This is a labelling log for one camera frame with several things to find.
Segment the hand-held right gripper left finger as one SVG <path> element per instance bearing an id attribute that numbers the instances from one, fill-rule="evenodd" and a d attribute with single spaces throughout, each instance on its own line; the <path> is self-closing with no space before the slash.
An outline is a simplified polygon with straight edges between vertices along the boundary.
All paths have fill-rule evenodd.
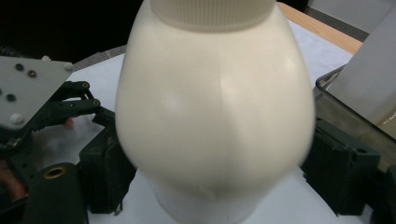
<path id="1" fill-rule="evenodd" d="M 136 169 L 120 146 L 114 124 L 105 127 L 79 152 L 79 169 L 90 211 L 119 213 Z"/>

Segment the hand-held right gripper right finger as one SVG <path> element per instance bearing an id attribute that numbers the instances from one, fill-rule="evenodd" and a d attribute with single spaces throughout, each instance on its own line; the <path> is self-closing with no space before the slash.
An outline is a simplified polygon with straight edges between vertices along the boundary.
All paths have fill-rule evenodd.
<path id="1" fill-rule="evenodd" d="M 379 159 L 377 151 L 317 118 L 314 140 L 301 169 L 306 182 L 336 215 L 359 216 Z"/>

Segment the white bottle with blue pump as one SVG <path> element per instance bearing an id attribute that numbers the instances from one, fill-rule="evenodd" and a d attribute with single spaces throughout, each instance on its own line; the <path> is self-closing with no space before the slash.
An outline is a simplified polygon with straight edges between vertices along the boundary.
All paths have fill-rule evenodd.
<path id="1" fill-rule="evenodd" d="M 343 67 L 329 92 L 379 127 L 396 125 L 396 5 Z"/>

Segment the cream pump bottle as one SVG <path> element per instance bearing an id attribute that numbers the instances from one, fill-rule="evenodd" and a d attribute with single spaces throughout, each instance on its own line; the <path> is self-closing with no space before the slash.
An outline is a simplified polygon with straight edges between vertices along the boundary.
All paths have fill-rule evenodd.
<path id="1" fill-rule="evenodd" d="M 121 68 L 128 159 L 180 224 L 238 224 L 310 148 L 312 87 L 276 0 L 143 0 Z"/>

